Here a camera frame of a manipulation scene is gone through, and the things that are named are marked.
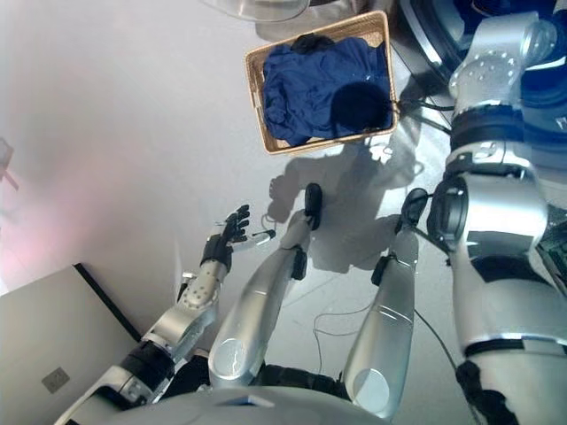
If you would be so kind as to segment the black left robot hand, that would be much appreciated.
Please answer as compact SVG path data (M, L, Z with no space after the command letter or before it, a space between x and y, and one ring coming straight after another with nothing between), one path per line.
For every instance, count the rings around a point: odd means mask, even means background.
M200 265L209 261L217 261L229 272L234 252L261 246L276 237L274 229L261 230L247 235L246 229L250 224L250 215L250 206L240 205L225 220L216 222L212 233L206 240Z

